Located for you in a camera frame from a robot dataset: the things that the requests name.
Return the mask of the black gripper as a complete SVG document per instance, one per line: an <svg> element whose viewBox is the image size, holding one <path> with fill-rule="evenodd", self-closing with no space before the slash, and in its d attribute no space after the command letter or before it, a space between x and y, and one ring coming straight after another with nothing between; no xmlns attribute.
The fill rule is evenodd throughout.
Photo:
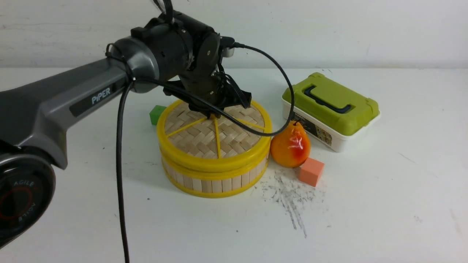
<svg viewBox="0 0 468 263"><path fill-rule="evenodd" d="M233 106L250 108L252 94L241 90L221 65L223 58L233 55L234 43L234 38L221 37L217 33L206 33L202 39L195 40L195 59L189 69L179 76L178 81L169 81L169 84L185 90L185 93L163 88L165 95L177 97L189 105L189 110L200 112L208 118L211 115L220 118L220 113L195 100L193 95L220 108L221 111Z"/></svg>

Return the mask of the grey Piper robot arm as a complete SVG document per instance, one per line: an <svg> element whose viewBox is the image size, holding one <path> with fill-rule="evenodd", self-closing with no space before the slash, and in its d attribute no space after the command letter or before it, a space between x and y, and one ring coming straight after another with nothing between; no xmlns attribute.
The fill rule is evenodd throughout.
<svg viewBox="0 0 468 263"><path fill-rule="evenodd" d="M208 117L249 107L252 95L230 84L223 58L234 38L178 11L152 18L110 43L105 58L1 92L1 247L32 227L55 191L53 166L65 169L67 131L112 99L157 86Z"/></svg>

